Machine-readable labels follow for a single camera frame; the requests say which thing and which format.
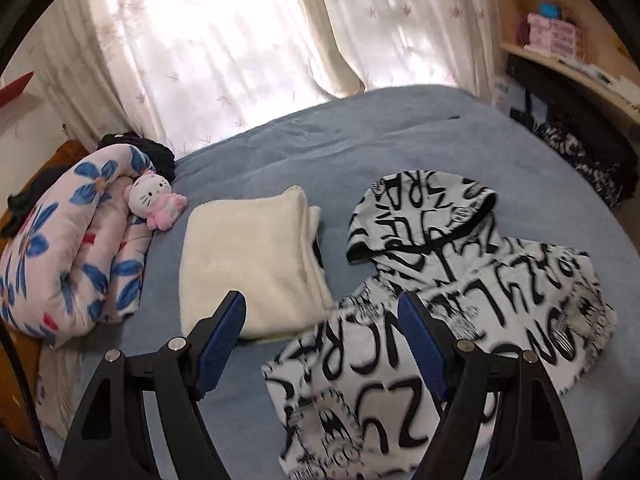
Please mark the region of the light wooden shelf unit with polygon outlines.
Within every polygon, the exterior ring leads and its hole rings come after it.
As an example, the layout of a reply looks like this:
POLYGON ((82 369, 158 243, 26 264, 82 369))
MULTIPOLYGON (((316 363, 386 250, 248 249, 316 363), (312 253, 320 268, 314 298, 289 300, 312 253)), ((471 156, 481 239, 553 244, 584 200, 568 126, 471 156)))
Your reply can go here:
POLYGON ((625 130, 639 125, 639 69, 590 0, 496 0, 500 46, 569 80, 625 130))

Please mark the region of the black white patterned clothes pile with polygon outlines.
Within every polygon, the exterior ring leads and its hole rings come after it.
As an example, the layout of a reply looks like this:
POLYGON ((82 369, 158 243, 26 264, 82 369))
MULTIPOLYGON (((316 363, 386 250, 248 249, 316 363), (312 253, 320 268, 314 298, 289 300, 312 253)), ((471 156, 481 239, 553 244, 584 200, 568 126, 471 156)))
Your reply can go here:
POLYGON ((626 136, 574 81, 510 54, 506 74, 523 89, 509 117, 556 151, 612 209, 634 196, 638 155, 626 136))

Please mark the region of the sheer white floral curtain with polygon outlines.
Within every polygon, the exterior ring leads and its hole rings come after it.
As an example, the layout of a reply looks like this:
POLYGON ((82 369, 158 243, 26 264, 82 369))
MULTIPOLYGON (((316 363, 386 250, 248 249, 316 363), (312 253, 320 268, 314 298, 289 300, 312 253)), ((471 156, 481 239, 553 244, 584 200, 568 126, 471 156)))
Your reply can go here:
POLYGON ((183 156, 307 107, 446 84, 488 99, 494 0, 55 0, 26 52, 64 131, 183 156))

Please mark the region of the black garment behind quilt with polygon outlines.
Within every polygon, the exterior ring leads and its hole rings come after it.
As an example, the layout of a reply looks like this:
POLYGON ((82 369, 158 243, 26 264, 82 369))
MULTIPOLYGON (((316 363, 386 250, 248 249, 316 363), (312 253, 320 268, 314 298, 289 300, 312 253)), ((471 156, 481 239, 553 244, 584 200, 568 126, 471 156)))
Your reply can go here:
POLYGON ((133 131, 127 131, 123 133, 107 133, 99 140, 98 148, 106 148, 113 144, 130 144, 134 146, 149 157, 157 174, 165 178, 169 183, 175 179, 175 154, 164 144, 142 138, 142 136, 133 131))

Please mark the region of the pink white kitty plush toy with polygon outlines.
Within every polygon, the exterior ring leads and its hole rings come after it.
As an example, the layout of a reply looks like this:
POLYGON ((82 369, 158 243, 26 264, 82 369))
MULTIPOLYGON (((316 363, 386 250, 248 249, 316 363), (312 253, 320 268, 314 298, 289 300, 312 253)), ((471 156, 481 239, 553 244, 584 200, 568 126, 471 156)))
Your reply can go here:
POLYGON ((151 170, 126 186, 124 197, 130 211, 152 231, 170 230, 188 206, 186 196, 172 192, 170 183, 151 170))

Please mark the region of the folded cream fleece garment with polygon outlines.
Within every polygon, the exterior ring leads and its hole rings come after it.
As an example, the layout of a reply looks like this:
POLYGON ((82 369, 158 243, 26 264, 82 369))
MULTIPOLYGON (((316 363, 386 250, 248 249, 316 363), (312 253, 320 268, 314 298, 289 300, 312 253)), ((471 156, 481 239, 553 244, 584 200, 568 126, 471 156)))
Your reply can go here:
POLYGON ((314 254, 320 214, 298 185, 194 208, 179 271, 181 331, 213 315, 230 290, 245 298, 245 339, 295 335, 323 321, 334 300, 314 254))

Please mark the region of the white black graffiti print hoodie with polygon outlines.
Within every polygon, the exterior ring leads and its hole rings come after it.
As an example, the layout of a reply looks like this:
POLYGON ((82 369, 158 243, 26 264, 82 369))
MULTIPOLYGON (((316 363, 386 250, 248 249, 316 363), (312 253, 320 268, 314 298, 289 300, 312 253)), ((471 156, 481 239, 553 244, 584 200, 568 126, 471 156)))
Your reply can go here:
POLYGON ((346 257, 373 263, 373 275, 262 369, 288 478, 376 479, 420 462, 439 411, 399 323, 405 292, 486 352, 536 352, 559 392, 597 361, 617 316, 589 256, 501 235, 497 200, 433 170, 390 174, 364 193, 346 257))

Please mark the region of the teal object on pink box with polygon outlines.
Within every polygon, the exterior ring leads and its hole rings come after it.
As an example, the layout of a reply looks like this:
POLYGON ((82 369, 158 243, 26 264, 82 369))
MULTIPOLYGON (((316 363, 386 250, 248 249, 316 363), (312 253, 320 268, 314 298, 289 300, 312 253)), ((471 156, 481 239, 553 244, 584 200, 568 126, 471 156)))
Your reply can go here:
POLYGON ((544 18, 550 18, 550 20, 562 21, 563 19, 562 8, 558 4, 549 1, 538 3, 538 14, 544 18))

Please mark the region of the pink box on shelf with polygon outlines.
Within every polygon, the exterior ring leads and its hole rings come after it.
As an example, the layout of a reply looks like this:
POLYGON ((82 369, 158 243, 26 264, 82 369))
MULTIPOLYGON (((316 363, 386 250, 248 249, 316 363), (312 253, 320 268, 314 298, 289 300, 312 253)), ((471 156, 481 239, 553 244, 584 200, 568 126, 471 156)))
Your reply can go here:
POLYGON ((560 58, 585 58, 584 35, 577 26, 566 21, 550 20, 535 13, 529 13, 526 22, 527 47, 560 58))

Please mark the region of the white blue floral quilt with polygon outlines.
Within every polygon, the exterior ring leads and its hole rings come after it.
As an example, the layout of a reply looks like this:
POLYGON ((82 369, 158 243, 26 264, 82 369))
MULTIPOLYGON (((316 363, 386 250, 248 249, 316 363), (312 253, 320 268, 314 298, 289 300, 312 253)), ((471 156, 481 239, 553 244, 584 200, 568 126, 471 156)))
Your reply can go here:
POLYGON ((126 187, 153 167, 128 144, 96 151, 40 197, 1 256, 1 317, 58 348, 140 306, 152 233, 126 187))

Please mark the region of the folded black garment under cream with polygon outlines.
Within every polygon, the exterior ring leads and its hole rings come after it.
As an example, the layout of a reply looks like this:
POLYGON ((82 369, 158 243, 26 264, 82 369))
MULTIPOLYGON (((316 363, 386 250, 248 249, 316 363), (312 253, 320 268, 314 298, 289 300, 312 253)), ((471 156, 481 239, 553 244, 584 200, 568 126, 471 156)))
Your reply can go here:
POLYGON ((311 245, 312 252, 314 253, 314 258, 316 259, 317 266, 319 268, 319 272, 324 274, 324 265, 321 255, 321 250, 318 242, 318 238, 316 237, 311 245))

